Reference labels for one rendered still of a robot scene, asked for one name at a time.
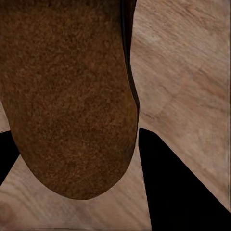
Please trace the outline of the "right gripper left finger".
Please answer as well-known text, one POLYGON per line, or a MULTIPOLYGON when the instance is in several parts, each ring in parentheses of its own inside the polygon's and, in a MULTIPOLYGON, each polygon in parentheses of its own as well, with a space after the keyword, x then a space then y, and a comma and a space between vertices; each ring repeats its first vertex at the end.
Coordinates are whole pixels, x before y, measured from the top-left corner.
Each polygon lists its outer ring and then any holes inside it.
POLYGON ((0 133, 0 186, 19 156, 11 130, 0 133))

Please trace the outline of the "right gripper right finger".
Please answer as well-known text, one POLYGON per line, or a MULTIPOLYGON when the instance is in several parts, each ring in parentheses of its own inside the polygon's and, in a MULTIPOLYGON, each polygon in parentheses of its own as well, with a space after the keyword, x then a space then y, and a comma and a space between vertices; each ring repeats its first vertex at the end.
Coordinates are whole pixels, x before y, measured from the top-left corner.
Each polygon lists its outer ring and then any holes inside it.
POLYGON ((231 231, 231 214, 154 132, 139 151, 152 231, 231 231))

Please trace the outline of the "sandal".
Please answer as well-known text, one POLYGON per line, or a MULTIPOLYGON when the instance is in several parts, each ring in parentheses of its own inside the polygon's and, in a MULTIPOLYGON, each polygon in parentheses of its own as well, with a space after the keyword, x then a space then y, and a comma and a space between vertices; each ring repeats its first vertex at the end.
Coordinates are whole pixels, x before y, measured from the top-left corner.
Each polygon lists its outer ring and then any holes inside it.
POLYGON ((133 157, 137 0, 0 0, 0 100, 19 153, 53 192, 105 193, 133 157))

